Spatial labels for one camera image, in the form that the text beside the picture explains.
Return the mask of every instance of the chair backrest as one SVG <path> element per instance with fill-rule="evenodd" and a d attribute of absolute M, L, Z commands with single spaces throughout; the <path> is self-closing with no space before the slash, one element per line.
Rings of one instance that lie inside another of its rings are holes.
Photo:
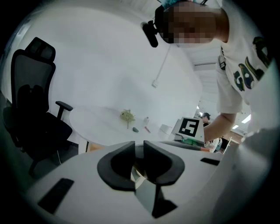
<path fill-rule="evenodd" d="M 38 37 L 35 37 L 31 41 L 31 43 L 26 47 L 25 51 L 45 58 L 50 62 L 53 62 L 56 57 L 56 50 L 54 49 L 54 47 Z"/>
<path fill-rule="evenodd" d="M 36 114 L 49 109 L 49 85 L 56 66 L 48 59 L 17 50 L 11 64 L 12 106 Z"/>

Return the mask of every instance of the white wall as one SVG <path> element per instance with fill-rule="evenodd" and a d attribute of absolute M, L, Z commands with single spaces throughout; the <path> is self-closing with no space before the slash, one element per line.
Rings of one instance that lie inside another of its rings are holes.
<path fill-rule="evenodd" d="M 50 112 L 57 114 L 55 101 L 59 100 L 73 107 L 131 109 L 137 117 L 149 116 L 158 125 L 174 126 L 178 118 L 192 117 L 202 85 L 182 50 L 172 46 L 159 86 L 152 87 L 169 45 L 158 38 L 159 46 L 152 48 L 140 26 L 147 18 L 104 2 L 54 3 L 33 21 L 18 45 L 25 49 L 37 36 L 56 49 Z M 11 100 L 9 69 L 3 75 L 1 90 Z M 69 123 L 68 113 L 64 114 L 63 120 Z"/>

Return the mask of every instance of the floor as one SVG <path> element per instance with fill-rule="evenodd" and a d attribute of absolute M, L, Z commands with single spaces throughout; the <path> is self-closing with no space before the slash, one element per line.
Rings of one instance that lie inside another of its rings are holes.
<path fill-rule="evenodd" d="M 32 159 L 21 150 L 15 147 L 10 134 L 6 131 L 2 122 L 3 109 L 7 106 L 7 102 L 3 94 L 0 92 L 0 150 L 5 160 L 10 165 L 10 169 L 16 179 L 19 191 L 24 193 L 36 180 L 51 172 L 59 165 L 57 154 L 45 159 L 37 164 L 34 169 L 34 177 L 28 174 Z M 78 155 L 78 148 L 70 145 L 68 150 L 59 151 L 61 162 L 65 162 L 71 157 Z"/>

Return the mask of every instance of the white table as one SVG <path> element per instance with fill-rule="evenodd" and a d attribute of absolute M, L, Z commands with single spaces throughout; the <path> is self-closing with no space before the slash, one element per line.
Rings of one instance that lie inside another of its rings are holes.
<path fill-rule="evenodd" d="M 86 152 L 88 142 L 93 142 L 103 146 L 110 146 L 127 141 L 135 141 L 136 145 L 143 144 L 144 140 L 163 141 L 167 140 L 169 135 L 165 134 L 160 128 L 151 122 L 147 128 L 148 133 L 143 127 L 143 120 L 135 118 L 134 122 L 129 124 L 120 118 L 120 111 L 93 106 L 90 109 L 86 107 L 74 108 L 69 120 L 72 128 L 80 135 L 79 154 Z"/>

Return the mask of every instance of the office chair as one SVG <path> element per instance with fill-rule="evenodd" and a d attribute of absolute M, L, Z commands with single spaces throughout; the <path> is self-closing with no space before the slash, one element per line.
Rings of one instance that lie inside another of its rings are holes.
<path fill-rule="evenodd" d="M 49 85 L 56 69 L 55 50 L 35 38 L 26 50 L 17 50 L 11 63 L 12 107 L 3 110 L 3 121 L 17 147 L 22 147 L 33 163 L 28 173 L 33 176 L 37 163 L 64 148 L 72 129 L 61 120 L 63 110 L 73 108 L 56 101 L 58 117 L 48 113 Z"/>

